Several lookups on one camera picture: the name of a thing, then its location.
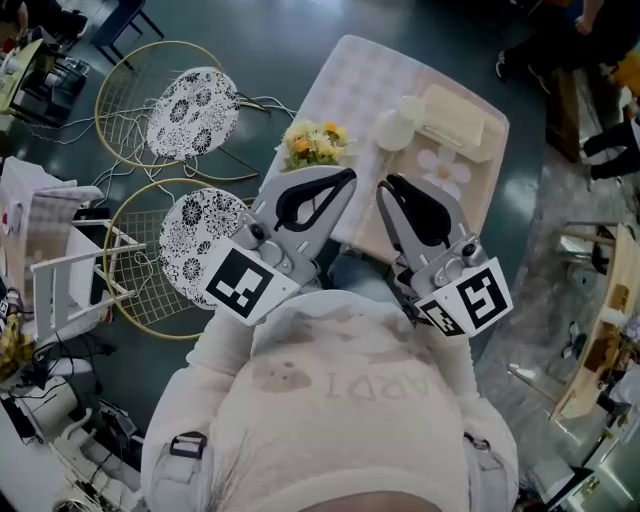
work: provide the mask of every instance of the white bottle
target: white bottle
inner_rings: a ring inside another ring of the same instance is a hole
[[[373,127],[373,140],[387,151],[405,149],[413,140],[415,120],[420,118],[421,108],[424,106],[420,98],[403,96],[398,108],[380,114]]]

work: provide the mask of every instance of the desk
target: desk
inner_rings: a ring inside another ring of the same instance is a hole
[[[418,165],[419,155],[423,150],[437,154],[439,144],[416,134],[407,149],[389,153],[373,141],[371,128],[381,112],[397,107],[402,96],[422,96],[432,84],[477,105],[493,118],[492,123],[500,132],[491,160],[476,164],[461,155],[455,157],[456,163],[471,171],[470,181],[456,186],[461,190],[460,205],[469,228],[480,233],[500,172],[509,122],[504,114],[451,78],[401,53],[348,35],[331,52],[296,116],[296,120],[334,121],[346,126],[350,137],[357,139],[357,156],[345,164],[356,171],[358,185],[331,238],[385,263],[393,262],[397,253],[376,204],[376,187],[394,172],[424,176],[425,171]],[[278,151],[265,182],[284,168],[285,153],[284,148]]]
[[[15,57],[14,61],[22,65],[22,70],[16,71],[12,75],[3,74],[0,75],[0,112],[7,113],[11,110],[13,100],[16,94],[20,90],[22,81],[27,76],[27,72],[31,67],[33,58],[42,46],[43,40],[38,39],[33,43],[29,43],[25,46]]]
[[[585,239],[593,240],[588,235]],[[607,268],[607,288],[589,337],[569,383],[563,386],[539,368],[510,365],[509,371],[554,402],[551,420],[589,414],[600,396],[600,380],[615,363],[619,338],[615,326],[605,321],[607,309],[631,316],[640,287],[640,246],[621,224],[616,229],[613,258]]]

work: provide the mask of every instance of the dark floor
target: dark floor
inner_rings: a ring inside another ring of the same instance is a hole
[[[481,237],[488,254],[500,258],[511,283],[523,259],[542,171],[545,102],[524,79],[509,86],[496,79],[493,66],[498,51],[524,37],[528,29],[526,20],[517,17],[506,29],[496,30],[503,10],[489,5],[483,2],[480,10],[473,2],[451,7],[429,0],[150,0],[145,11],[167,40],[190,41],[214,53],[243,93],[275,96],[290,108],[300,105],[345,34],[371,39],[424,62],[495,105],[511,126]],[[144,22],[138,25],[144,35],[134,40],[135,34],[123,34],[118,43],[123,53],[154,40]],[[74,54],[94,66],[72,113],[72,119],[81,119],[93,115],[98,89],[110,65],[84,42],[74,48]],[[282,113],[268,117],[243,111],[240,119],[227,147],[265,173],[289,118]],[[77,133],[70,128],[57,137],[68,139]],[[14,154],[82,184],[91,183],[113,161],[93,130],[80,142],[59,146],[30,136],[24,126],[16,124],[12,139]],[[219,152],[203,158],[200,169],[223,176],[245,174]],[[162,178],[178,172],[175,168],[163,171]],[[141,172],[121,178],[114,183],[111,206],[146,183]],[[258,185],[256,179],[228,188],[246,197],[255,195]],[[119,347],[114,355],[96,361],[103,396],[128,410],[135,423],[146,429],[166,382],[184,365],[192,343],[152,338],[121,317],[94,332]],[[486,338],[474,340],[476,355]],[[85,400],[95,399],[92,386],[78,383],[77,387],[86,388],[86,392],[79,390]]]

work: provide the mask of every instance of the white cloth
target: white cloth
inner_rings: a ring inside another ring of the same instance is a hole
[[[291,299],[255,331],[218,313],[149,426],[151,510],[208,510],[213,499],[230,512],[297,512],[374,491],[443,512],[480,510],[470,503],[465,432],[507,468],[507,497],[494,510],[510,510],[513,438],[478,395],[468,340],[435,333],[414,330],[392,304],[338,290]],[[193,430],[208,435],[206,453],[176,469],[166,446]]]
[[[634,364],[613,386],[609,397],[616,402],[640,405],[640,365]]]

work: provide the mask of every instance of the shoe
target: shoe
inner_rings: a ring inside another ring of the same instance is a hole
[[[549,86],[547,85],[547,78],[537,73],[531,67],[531,64],[527,65],[527,69],[529,69],[529,73],[531,73],[531,75],[538,81],[538,85],[540,85],[540,88],[544,91],[544,93],[551,96],[551,89],[549,89]]]
[[[584,139],[580,139],[580,160],[582,161],[582,163],[586,163],[587,160],[589,160],[589,157],[587,156],[587,154],[584,151],[584,145],[585,143],[590,139],[591,137],[585,137]]]
[[[585,176],[585,178],[587,179],[587,192],[592,192],[593,185],[595,185],[596,180],[594,180],[593,176],[591,175],[591,166],[587,165],[586,169],[587,169],[587,175]]]
[[[498,54],[498,60],[496,61],[496,75],[505,83],[509,78],[511,78],[511,75],[513,75],[513,68],[507,62],[504,50]]]
[[[569,324],[569,343],[573,344],[573,340],[580,334],[580,327],[577,322]]]
[[[569,344],[562,349],[562,359],[569,359],[573,355],[573,345]]]

